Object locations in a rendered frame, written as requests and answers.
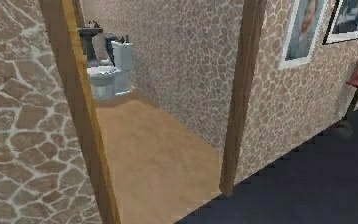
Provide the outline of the white toilet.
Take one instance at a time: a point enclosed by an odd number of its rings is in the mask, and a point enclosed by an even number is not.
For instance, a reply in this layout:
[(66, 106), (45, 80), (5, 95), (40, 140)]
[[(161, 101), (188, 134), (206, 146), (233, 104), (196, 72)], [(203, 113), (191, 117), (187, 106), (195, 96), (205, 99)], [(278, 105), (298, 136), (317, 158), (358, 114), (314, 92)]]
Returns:
[(87, 69), (93, 97), (97, 100), (108, 100), (131, 92), (129, 75), (134, 62), (129, 35), (125, 34), (117, 40), (106, 38), (106, 47), (109, 64)]

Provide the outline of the brown wooden room door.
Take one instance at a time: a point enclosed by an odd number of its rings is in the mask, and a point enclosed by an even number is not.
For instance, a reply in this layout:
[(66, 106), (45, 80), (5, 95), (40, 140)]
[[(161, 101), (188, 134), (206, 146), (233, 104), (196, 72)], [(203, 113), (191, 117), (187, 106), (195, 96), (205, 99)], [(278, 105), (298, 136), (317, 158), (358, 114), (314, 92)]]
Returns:
[(72, 0), (37, 0), (103, 224), (121, 224)]

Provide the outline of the white framed portrait picture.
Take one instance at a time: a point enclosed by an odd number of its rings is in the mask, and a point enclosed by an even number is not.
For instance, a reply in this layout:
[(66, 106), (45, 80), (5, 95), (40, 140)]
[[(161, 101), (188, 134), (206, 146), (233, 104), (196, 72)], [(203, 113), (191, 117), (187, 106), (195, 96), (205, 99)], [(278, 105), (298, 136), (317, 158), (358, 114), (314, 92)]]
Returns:
[(328, 0), (293, 0), (279, 69), (311, 61)]

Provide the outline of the black framed picture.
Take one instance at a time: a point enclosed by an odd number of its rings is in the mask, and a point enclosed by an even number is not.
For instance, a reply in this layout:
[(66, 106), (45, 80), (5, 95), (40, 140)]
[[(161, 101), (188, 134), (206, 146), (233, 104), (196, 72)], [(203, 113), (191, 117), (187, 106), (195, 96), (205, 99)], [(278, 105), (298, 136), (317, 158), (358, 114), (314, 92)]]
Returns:
[(358, 0), (336, 0), (323, 44), (358, 39)]

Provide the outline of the dark pedestal sink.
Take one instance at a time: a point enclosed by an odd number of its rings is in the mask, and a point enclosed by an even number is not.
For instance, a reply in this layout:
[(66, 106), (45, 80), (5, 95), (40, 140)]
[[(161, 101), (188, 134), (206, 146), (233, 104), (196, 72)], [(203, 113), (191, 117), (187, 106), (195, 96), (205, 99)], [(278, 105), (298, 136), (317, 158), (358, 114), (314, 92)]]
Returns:
[(98, 67), (100, 63), (97, 60), (93, 47), (93, 38), (102, 33), (103, 29), (95, 20), (89, 21), (89, 27), (79, 27), (79, 36), (83, 39), (83, 53), (87, 57), (87, 67)]

